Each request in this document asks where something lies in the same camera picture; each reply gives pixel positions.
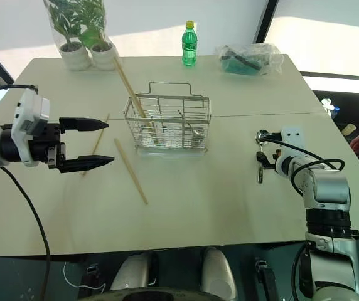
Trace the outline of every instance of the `green bottle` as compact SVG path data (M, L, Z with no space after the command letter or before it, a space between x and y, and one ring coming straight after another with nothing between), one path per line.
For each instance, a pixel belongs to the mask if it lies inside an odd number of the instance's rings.
M196 62L196 46L198 37L193 30L193 21L186 22L186 30L182 35L182 62L184 66L194 66Z

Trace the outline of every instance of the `basket handle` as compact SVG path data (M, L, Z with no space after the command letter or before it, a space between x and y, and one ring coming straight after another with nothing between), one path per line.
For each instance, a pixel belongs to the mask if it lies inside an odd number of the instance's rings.
M151 94L152 93L152 84L163 84L163 85L188 85L190 88L190 95L192 96L202 96L201 94L193 94L192 87L190 83L177 83L177 82L149 82L149 91L143 94Z

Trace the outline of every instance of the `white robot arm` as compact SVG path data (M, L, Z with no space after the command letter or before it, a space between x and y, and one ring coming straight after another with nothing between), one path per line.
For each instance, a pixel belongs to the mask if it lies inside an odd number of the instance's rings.
M96 119L60 118L59 123L48 123L50 102L27 88L18 102L12 124L0 125L0 167L10 162L23 162L27 167L39 161L60 172L86 171L114 160L106 156L80 156L65 159L65 144L60 136L66 130L91 131L109 125Z
M306 246L299 256L300 291L315 301L359 301L359 262L353 238L356 231L351 230L349 215L350 188L342 172L330 164L337 160L319 161L299 151L298 148L303 151L304 141L297 127L284 127L281 133L274 134L261 130L257 140L297 147L282 145L275 155L275 170L290 179L306 208L308 230Z

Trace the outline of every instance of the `plastic bottle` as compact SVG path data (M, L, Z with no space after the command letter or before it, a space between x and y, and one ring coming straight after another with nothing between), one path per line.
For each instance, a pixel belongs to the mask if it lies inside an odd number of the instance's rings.
M328 113L328 115L332 119L336 118L338 112L340 111L340 108L335 105L332 105L330 98L322 99L321 103L322 103L324 109L326 110L326 112Z
M185 32L182 35L182 62L184 66L195 65L197 45L198 37L193 30L193 21L187 21Z

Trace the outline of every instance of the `metal spoon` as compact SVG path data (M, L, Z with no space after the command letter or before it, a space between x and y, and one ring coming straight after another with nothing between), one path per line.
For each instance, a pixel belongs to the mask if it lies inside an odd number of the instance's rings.
M258 131L258 133L256 133L256 143L258 143L258 145L260 146L260 151L263 152L263 145L267 144L267 141L260 141L261 137L264 137L268 134L269 132L266 130L260 130ZM258 174L257 174L257 182L259 184L263 183L263 164L260 162L259 163L259 170L258 170Z
M178 110L178 113L181 115L182 119L184 119L184 115L181 113L180 110ZM197 136L203 135L203 133L198 132L197 130L195 130L195 129L192 127L192 125L190 125L190 123L189 123L188 121L186 122L186 124L189 125L189 127L191 128L192 132L193 132L195 135L197 135Z

